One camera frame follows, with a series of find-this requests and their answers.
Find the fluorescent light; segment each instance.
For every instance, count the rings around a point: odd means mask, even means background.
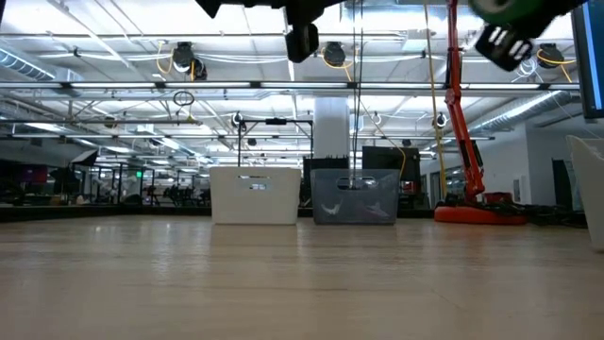
[[[166,81],[166,78],[165,78],[165,77],[163,77],[163,76],[162,76],[162,75],[160,75],[160,74],[153,74],[153,75],[151,75],[151,76],[152,76],[152,77],[158,77],[159,79],[161,79],[161,81]]]
[[[56,125],[46,124],[46,123],[27,123],[28,127],[39,128],[50,132],[63,132],[63,129],[57,127]]]
[[[105,146],[105,148],[107,150],[111,150],[113,152],[119,152],[119,153],[130,153],[132,152],[132,150],[130,150],[127,147],[121,147],[121,146]]]
[[[436,90],[441,90],[444,84],[434,84]],[[409,90],[424,90],[431,89],[432,86],[428,83],[362,83],[362,89],[409,89]]]
[[[0,89],[60,89],[56,82],[0,82]]]
[[[171,140],[170,138],[162,138],[162,139],[158,140],[158,142],[160,142],[163,145],[166,145],[170,148],[173,148],[174,150],[180,149],[180,145],[177,142]]]
[[[98,146],[95,143],[91,143],[91,142],[88,142],[88,141],[83,140],[83,139],[75,139],[75,141],[78,142],[78,143],[84,144],[86,146],[92,146],[92,147],[97,147]]]
[[[111,135],[66,135],[67,138],[111,139]]]
[[[147,139],[147,138],[164,138],[162,135],[117,135],[118,139]]]
[[[540,84],[468,84],[469,90],[537,90]]]
[[[44,138],[44,139],[58,139],[58,138],[60,138],[59,135],[43,134],[43,133],[14,134],[14,135],[9,135],[9,136],[12,136],[14,138]]]
[[[345,89],[347,83],[340,82],[262,82],[266,89]]]
[[[249,88],[249,82],[169,82],[165,84],[170,89],[227,89],[227,88]]]
[[[154,89],[155,83],[149,82],[76,82],[71,84],[74,89]]]
[[[549,86],[549,90],[551,91],[579,91],[580,90],[580,85],[579,84],[551,84]]]

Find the clear plastic bin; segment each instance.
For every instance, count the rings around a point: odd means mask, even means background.
[[[393,225],[398,212],[397,170],[313,170],[314,222]]]

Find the yellow cable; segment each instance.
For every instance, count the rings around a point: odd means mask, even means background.
[[[549,62],[550,64],[554,64],[554,65],[568,65],[568,64],[572,64],[577,62],[576,60],[569,60],[569,61],[554,61],[554,60],[550,60],[550,59],[545,59],[543,57],[541,57],[541,52],[543,52],[543,50],[539,50],[537,51],[537,58],[539,58],[540,60],[543,60],[545,62]]]
[[[350,66],[352,66],[355,62],[354,61],[350,61],[350,63],[348,63],[347,65],[342,65],[342,66],[332,66],[329,65],[329,63],[327,62],[327,60],[325,60],[325,47],[323,47],[323,49],[321,50],[321,59],[323,60],[323,62],[325,63],[325,65],[327,65],[330,68],[334,68],[334,69],[347,69]]]
[[[346,71],[346,76],[348,77],[348,81],[352,82],[352,77],[350,77],[350,72],[348,72],[348,68],[344,68],[344,70]]]
[[[426,39],[428,40],[428,62],[430,68],[430,88],[432,90],[432,109],[434,113],[434,135],[436,137],[436,146],[438,149],[439,160],[441,165],[441,193],[443,197],[446,197],[446,174],[445,174],[445,156],[443,152],[443,139],[441,131],[436,127],[436,121],[438,119],[438,113],[436,109],[436,89],[434,80],[434,63],[432,62],[432,45],[430,39],[429,30],[429,15],[428,15],[429,0],[424,2],[424,14],[426,16]]]
[[[564,73],[564,76],[566,77],[566,79],[568,80],[568,82],[572,83],[573,79],[570,77],[570,75],[568,74],[568,71],[566,71],[566,68],[564,67],[564,65],[569,65],[572,63],[577,62],[576,60],[569,60],[569,61],[554,61],[554,60],[550,60],[550,59],[546,59],[544,57],[541,56],[541,52],[543,52],[543,49],[540,49],[539,51],[537,51],[537,58],[539,58],[540,60],[543,60],[547,63],[550,63],[552,65],[560,65],[560,68],[562,68],[562,72]]]
[[[168,71],[166,71],[163,68],[161,68],[161,65],[159,65],[159,54],[161,54],[161,47],[162,46],[163,46],[163,42],[159,42],[158,58],[156,59],[156,64],[158,65],[158,70],[160,72],[162,72],[163,74],[167,75],[167,74],[170,73],[170,71],[172,71],[172,63],[174,61],[174,48],[170,52],[170,67],[168,68]]]
[[[566,67],[564,67],[564,65],[560,65],[560,67],[562,68],[562,72],[564,73],[564,75],[566,76],[566,79],[568,79],[568,82],[572,83],[573,79],[570,77],[570,75],[568,74],[568,71],[566,71]]]

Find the black cable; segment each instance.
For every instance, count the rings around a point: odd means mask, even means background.
[[[363,0],[360,0],[360,5],[361,5],[361,22],[362,22],[362,18],[363,18]],[[353,41],[356,42],[356,23],[355,23],[355,18],[356,18],[356,11],[353,8]],[[363,55],[363,38],[364,38],[364,30],[363,30],[363,26],[361,25],[361,44],[360,44],[360,49],[359,49],[359,60],[361,65],[359,66],[359,81],[355,82],[355,126],[354,126],[354,134],[353,134],[353,138],[352,138],[352,143],[353,143],[353,169],[354,169],[354,175],[356,176],[357,174],[357,151],[359,149],[359,122],[361,119],[361,84],[362,84],[362,55]],[[353,69],[353,71],[355,72],[355,77],[357,74],[357,63],[355,62],[355,68]]]

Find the ceiling duct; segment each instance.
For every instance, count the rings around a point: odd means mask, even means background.
[[[577,98],[567,91],[555,91],[540,94],[531,98],[514,100],[510,104],[492,111],[480,124],[473,124],[470,132],[477,130],[501,130],[533,118],[539,114],[552,111],[558,107],[575,102]]]
[[[0,43],[0,66],[37,81],[82,81],[84,78],[76,72],[46,65],[26,53],[16,51],[5,43]]]

